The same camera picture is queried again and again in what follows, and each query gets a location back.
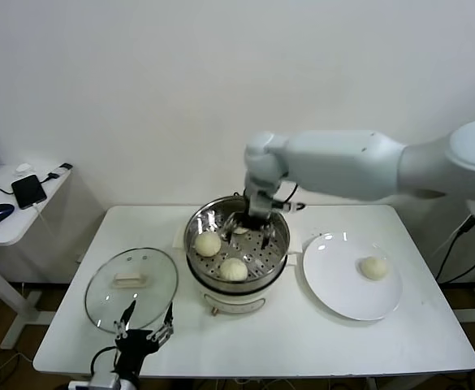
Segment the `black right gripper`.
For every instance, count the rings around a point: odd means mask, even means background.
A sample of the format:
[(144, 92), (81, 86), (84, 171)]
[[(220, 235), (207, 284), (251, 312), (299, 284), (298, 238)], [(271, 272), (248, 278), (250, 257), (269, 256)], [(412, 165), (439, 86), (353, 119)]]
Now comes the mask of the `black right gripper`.
[(230, 214), (219, 230), (222, 241), (230, 242), (235, 230), (258, 231), (262, 234), (261, 248), (265, 249), (276, 236), (276, 228), (270, 219), (248, 214)]

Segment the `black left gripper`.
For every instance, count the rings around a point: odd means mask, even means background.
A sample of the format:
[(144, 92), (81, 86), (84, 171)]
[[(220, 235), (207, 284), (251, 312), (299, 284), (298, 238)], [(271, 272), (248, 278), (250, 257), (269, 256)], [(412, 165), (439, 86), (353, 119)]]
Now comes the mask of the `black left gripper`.
[(158, 351), (158, 342), (167, 342), (174, 334), (173, 303), (169, 304), (162, 325), (156, 331), (128, 330), (135, 307), (136, 301), (133, 300), (120, 320), (114, 321), (114, 342), (119, 351), (115, 372), (140, 372), (145, 358)]

